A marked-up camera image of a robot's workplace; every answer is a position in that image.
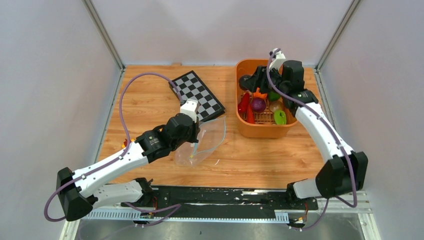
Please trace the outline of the orange toy fruit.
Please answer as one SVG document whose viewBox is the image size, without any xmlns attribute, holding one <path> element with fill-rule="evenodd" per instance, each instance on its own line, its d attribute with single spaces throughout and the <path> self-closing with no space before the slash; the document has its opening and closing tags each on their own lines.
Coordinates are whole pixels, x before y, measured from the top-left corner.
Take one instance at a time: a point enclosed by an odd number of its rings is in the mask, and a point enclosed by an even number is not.
<svg viewBox="0 0 424 240">
<path fill-rule="evenodd" d="M 252 93 L 252 97 L 266 100 L 268 98 L 268 94 L 267 93 L 261 93 L 260 88 L 257 87 L 256 91 Z"/>
</svg>

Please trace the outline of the orange plastic basket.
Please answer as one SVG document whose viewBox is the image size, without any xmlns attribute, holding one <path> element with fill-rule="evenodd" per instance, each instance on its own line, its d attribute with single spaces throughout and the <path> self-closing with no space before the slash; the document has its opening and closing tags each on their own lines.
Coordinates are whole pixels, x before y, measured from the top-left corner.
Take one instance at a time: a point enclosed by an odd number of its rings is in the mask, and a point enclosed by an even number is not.
<svg viewBox="0 0 424 240">
<path fill-rule="evenodd" d="M 265 66 L 266 59 L 248 58 L 239 61 L 235 67 L 235 116 L 237 117 L 237 128 L 239 133 L 246 138 L 269 138 L 278 139 L 287 135 L 298 121 L 292 116 L 289 109 L 285 106 L 282 110 L 286 115 L 286 124 L 276 124 L 274 113 L 268 108 L 261 113 L 253 113 L 255 123 L 247 122 L 247 113 L 238 113 L 237 105 L 246 93 L 239 86 L 239 79 L 244 75 L 252 75 L 258 66 Z"/>
</svg>

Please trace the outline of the green toy pepper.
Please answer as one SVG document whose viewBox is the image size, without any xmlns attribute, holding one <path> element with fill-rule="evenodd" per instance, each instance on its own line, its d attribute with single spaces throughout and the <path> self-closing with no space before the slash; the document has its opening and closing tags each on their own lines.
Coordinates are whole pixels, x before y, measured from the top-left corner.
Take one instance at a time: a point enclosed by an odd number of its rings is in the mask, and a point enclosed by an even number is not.
<svg viewBox="0 0 424 240">
<path fill-rule="evenodd" d="M 267 94 L 267 99 L 270 102 L 278 101 L 280 98 L 281 98 L 281 95 L 279 93 L 275 92 L 275 91 L 270 91 Z"/>
</svg>

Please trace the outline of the clear zip top bag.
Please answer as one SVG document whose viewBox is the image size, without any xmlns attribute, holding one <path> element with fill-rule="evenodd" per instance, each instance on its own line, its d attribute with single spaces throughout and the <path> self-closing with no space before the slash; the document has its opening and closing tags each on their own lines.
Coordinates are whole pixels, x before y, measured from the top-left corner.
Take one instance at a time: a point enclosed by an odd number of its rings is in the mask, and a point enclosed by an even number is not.
<svg viewBox="0 0 424 240">
<path fill-rule="evenodd" d="M 185 142 L 175 151 L 175 163 L 194 167 L 208 158 L 226 137 L 226 117 L 200 122 L 197 143 Z"/>
</svg>

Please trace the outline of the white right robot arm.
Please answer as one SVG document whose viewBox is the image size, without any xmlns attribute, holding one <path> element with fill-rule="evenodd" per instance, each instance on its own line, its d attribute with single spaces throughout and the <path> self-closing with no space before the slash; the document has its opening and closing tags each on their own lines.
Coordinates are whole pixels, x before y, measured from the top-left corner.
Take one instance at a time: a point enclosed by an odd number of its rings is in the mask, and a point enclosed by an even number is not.
<svg viewBox="0 0 424 240">
<path fill-rule="evenodd" d="M 254 124 L 242 118 L 246 112 L 237 112 L 239 131 L 248 138 L 280 138 L 296 122 L 308 131 L 319 149 L 324 165 L 315 177 L 289 183 L 285 201 L 292 209 L 298 209 L 306 199 L 337 198 L 353 194 L 357 204 L 357 192 L 363 188 L 368 157 L 354 151 L 335 131 L 323 113 L 315 94 L 305 87 L 305 69 L 301 61 L 287 60 L 267 66 L 264 59 L 245 59 L 235 67 L 236 99 L 242 94 L 275 93 L 283 103 L 287 123 L 283 125 Z"/>
</svg>

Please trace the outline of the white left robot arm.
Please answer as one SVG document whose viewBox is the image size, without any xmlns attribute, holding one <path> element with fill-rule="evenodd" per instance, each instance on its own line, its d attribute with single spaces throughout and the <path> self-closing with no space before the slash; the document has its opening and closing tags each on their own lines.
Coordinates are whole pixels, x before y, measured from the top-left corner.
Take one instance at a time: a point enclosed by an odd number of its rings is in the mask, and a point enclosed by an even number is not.
<svg viewBox="0 0 424 240">
<path fill-rule="evenodd" d="M 132 169 L 167 157 L 184 143 L 197 143 L 199 119 L 196 115 L 178 113 L 166 124 L 144 132 L 122 150 L 84 168 L 64 167 L 57 172 L 56 191 L 64 216 L 69 222 L 79 220 L 92 210 L 116 203 L 149 206 L 153 193 L 147 180 L 136 178 L 127 183 L 110 181 Z"/>
</svg>

